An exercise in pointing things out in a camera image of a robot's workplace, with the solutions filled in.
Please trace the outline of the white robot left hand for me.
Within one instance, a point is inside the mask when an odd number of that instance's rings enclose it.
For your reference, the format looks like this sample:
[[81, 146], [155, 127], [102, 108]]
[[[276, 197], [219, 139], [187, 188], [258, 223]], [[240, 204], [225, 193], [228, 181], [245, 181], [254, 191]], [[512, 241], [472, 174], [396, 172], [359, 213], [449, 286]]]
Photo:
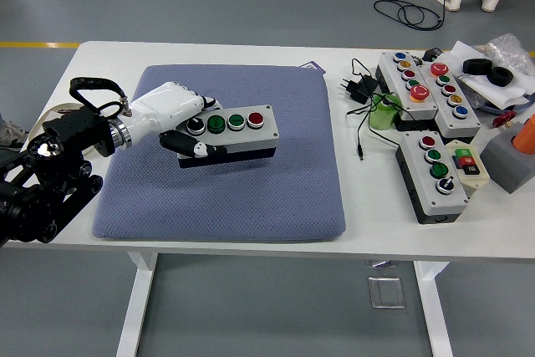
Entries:
[[176, 130], [203, 110], [219, 105], [216, 99], [199, 95], [176, 82], [166, 82], [134, 100], [130, 104], [131, 116], [120, 117], [121, 147], [127, 149], [148, 135], [158, 135], [162, 147], [183, 156], [197, 159], [223, 156], [227, 153], [224, 146], [209, 145]]

